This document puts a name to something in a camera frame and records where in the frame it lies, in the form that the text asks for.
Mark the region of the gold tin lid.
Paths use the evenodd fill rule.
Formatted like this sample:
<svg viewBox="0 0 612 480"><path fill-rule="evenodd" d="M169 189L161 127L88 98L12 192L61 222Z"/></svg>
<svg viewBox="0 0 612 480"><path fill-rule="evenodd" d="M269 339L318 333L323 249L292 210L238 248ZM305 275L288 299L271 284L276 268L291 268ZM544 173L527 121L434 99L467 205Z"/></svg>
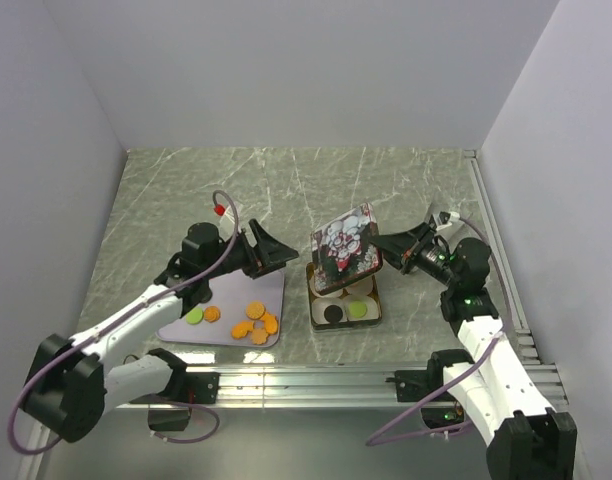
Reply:
<svg viewBox="0 0 612 480"><path fill-rule="evenodd" d="M315 291L336 292L369 277L383 265L380 251L368 241L379 229L373 206L361 203L310 234Z"/></svg>

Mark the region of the gold cookie tin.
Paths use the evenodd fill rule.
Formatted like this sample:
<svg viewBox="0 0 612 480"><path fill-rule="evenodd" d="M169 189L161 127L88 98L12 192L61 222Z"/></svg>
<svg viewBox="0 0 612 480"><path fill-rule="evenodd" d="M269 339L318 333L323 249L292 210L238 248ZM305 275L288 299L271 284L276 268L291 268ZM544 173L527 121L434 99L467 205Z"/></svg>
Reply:
<svg viewBox="0 0 612 480"><path fill-rule="evenodd" d="M374 275L344 289L321 295L315 291L314 266L306 266L310 324L314 331L374 327L382 322L382 306Z"/></svg>

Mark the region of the black white sandwich cookie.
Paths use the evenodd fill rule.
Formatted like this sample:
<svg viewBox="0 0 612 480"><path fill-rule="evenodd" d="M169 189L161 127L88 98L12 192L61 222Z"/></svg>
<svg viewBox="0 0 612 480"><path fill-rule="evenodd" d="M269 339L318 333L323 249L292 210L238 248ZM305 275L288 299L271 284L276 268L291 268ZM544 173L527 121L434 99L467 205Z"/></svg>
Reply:
<svg viewBox="0 0 612 480"><path fill-rule="evenodd" d="M344 318L344 310L338 305L329 305L324 309L324 319L329 324L338 324Z"/></svg>

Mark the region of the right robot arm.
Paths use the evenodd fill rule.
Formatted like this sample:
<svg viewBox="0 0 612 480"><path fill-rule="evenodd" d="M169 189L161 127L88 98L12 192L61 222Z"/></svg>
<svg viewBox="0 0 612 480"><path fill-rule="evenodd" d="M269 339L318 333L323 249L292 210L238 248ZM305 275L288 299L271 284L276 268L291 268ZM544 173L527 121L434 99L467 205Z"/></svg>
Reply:
<svg viewBox="0 0 612 480"><path fill-rule="evenodd" d="M573 478L576 423L540 392L510 343L485 286L496 263L485 235L466 237L451 251L436 243L436 236L430 224L422 223L370 240L400 273L417 269L444 285L442 315L461 346L432 354L426 369L428 393L371 434L367 445L402 440L390 433L395 426L427 404L452 397L464 421L433 431L448 437L475 428L486 444L491 478Z"/></svg>

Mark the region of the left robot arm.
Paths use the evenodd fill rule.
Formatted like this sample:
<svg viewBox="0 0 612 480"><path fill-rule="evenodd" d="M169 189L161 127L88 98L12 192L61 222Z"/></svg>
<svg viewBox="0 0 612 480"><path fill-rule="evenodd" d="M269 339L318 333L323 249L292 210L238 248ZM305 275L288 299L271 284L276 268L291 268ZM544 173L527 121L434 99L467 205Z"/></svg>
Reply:
<svg viewBox="0 0 612 480"><path fill-rule="evenodd" d="M234 230L221 238L216 225L192 225L181 249L137 299L69 338L53 334L38 347L15 411L23 411L74 443L102 416L142 397L181 404L187 397L187 365L165 349L127 363L125 357L160 328L210 298L210 280L240 271L257 279L282 269L298 252L273 238L256 220L252 240Z"/></svg>

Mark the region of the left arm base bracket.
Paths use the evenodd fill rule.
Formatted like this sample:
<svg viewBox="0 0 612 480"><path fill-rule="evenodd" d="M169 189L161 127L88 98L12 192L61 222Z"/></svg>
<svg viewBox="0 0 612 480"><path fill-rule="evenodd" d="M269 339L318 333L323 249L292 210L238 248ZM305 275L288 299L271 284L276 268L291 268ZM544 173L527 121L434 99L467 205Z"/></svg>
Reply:
<svg viewBox="0 0 612 480"><path fill-rule="evenodd" d="M147 400L148 427L156 433L181 433L190 424L196 406L209 407L217 400L220 374L189 373L177 395L172 399L154 397Z"/></svg>

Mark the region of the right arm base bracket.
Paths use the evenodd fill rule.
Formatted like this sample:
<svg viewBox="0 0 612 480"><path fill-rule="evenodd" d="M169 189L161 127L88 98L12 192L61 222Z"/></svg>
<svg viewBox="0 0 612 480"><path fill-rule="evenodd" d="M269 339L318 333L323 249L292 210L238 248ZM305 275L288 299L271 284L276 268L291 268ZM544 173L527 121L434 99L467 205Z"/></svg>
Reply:
<svg viewBox="0 0 612 480"><path fill-rule="evenodd" d="M385 379L385 382L394 385L398 403L418 402L434 390L425 370L396 370L393 375ZM425 406L420 409L426 429L452 427L448 432L449 435L466 433L474 429L474 426L468 423L462 405L450 393L443 393L432 402L439 402L441 406Z"/></svg>

